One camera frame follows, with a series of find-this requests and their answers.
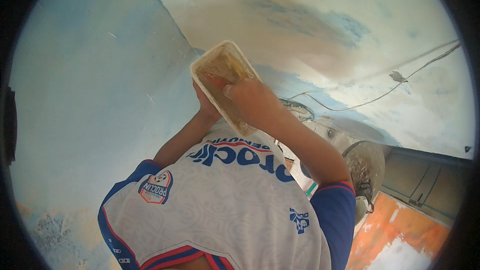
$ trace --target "cable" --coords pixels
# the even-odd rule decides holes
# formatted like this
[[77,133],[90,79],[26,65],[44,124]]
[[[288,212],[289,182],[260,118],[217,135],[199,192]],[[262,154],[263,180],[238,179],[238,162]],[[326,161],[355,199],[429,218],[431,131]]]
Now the cable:
[[412,74],[410,74],[409,76],[407,76],[403,81],[399,82],[396,86],[393,87],[393,89],[391,89],[390,91],[388,91],[387,93],[373,99],[373,100],[370,100],[368,102],[365,102],[365,103],[362,103],[362,104],[358,104],[358,105],[355,105],[355,106],[352,106],[352,107],[349,107],[349,108],[346,108],[346,109],[340,109],[340,110],[335,110],[335,109],[331,109],[329,108],[327,105],[324,105],[323,103],[321,103],[320,101],[318,101],[317,99],[315,99],[315,97],[313,97],[312,95],[308,94],[308,93],[311,93],[309,91],[307,92],[303,92],[303,93],[300,93],[300,94],[297,94],[293,97],[290,97],[288,99],[284,99],[286,101],[290,101],[300,95],[307,95],[308,97],[310,97],[311,99],[315,100],[319,105],[321,105],[322,107],[324,107],[325,109],[329,110],[329,111],[333,111],[333,112],[343,112],[343,111],[348,111],[348,110],[351,110],[351,109],[354,109],[354,108],[357,108],[357,107],[360,107],[360,106],[363,106],[363,105],[368,105],[368,104],[371,104],[372,102],[375,102],[377,100],[379,100],[380,98],[390,94],[393,90],[395,90],[396,88],[398,88],[402,83],[404,83],[406,80],[408,80],[412,75],[414,75],[415,73],[419,72],[420,70],[424,69],[425,67],[427,67],[428,65],[430,65],[431,63],[434,63],[438,60],[441,60],[443,59],[444,57],[448,56],[449,54],[451,54],[453,51],[455,51],[457,48],[459,48],[461,45],[460,43],[458,43],[457,45],[453,46],[452,48],[450,48],[448,51],[444,52],[443,54],[439,55],[438,57],[435,57],[433,59],[431,59],[430,61],[428,61],[426,64],[424,64],[422,67],[420,67],[419,69],[417,69],[415,72],[413,72]]
[[[296,102],[296,101],[292,101],[292,100],[287,100],[287,99],[280,99],[282,104],[287,108],[289,109],[290,111],[294,111],[292,110],[290,107],[299,107],[299,108],[302,108],[302,109],[305,109],[309,114],[310,116],[309,117],[305,117],[305,119],[303,119],[301,122],[305,122],[307,120],[314,120],[315,119],[315,113],[314,111],[312,111],[311,109],[309,109],[306,105],[304,104],[301,104],[300,102]],[[300,112],[296,111],[298,113],[298,117],[301,118],[302,116],[300,115]]]

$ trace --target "green hose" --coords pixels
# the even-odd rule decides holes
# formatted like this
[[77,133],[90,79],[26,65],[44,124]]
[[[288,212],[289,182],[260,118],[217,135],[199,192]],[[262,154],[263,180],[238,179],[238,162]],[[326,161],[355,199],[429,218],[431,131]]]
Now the green hose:
[[315,189],[316,186],[317,186],[316,183],[312,183],[311,186],[308,188],[307,192],[305,192],[305,196],[308,197],[310,193]]

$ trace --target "proclin logo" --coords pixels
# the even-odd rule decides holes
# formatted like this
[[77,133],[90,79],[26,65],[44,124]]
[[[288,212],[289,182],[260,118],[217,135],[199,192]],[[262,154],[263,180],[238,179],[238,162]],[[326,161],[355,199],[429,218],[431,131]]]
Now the proclin logo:
[[138,188],[138,194],[148,203],[165,204],[172,184],[172,173],[166,170],[158,176],[150,175],[143,180]]
[[308,213],[299,214],[293,208],[290,208],[290,220],[297,224],[297,231],[298,234],[303,234],[305,231],[305,227],[310,225],[310,221],[308,218]]

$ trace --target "plastic container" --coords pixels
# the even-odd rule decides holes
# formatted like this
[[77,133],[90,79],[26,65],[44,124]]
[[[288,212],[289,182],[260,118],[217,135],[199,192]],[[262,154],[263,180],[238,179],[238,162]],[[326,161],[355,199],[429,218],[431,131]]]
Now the plastic container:
[[257,131],[238,117],[232,101],[223,95],[223,90],[202,75],[202,72],[218,75],[232,84],[244,78],[260,80],[260,76],[234,42],[225,40],[215,45],[190,65],[190,72],[193,80],[240,137],[247,137]]

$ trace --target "painted wall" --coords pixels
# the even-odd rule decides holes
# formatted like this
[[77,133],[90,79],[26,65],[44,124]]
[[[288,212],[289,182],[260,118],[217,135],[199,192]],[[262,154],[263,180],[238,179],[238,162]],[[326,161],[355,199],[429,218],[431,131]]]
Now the painted wall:
[[[279,96],[302,92],[333,109],[372,100],[447,51],[458,36],[439,0],[162,0],[189,43],[231,39]],[[462,49],[393,93],[350,111],[327,111],[335,128],[364,140],[471,159],[474,101]]]
[[198,110],[188,41],[159,0],[39,0],[10,85],[15,200],[52,269],[119,269],[101,201]]
[[[311,91],[341,108],[386,92],[396,84],[390,71],[407,76],[448,46],[423,53],[457,38],[438,0],[163,3],[39,0],[21,32],[10,171],[19,211],[52,269],[119,268],[98,229],[99,205],[196,112],[188,68],[217,42],[237,42],[279,96]],[[299,101],[364,140],[471,158],[474,150],[463,152],[474,138],[469,83],[457,50],[357,110]]]
[[346,270],[427,270],[450,230],[379,193],[355,235]]

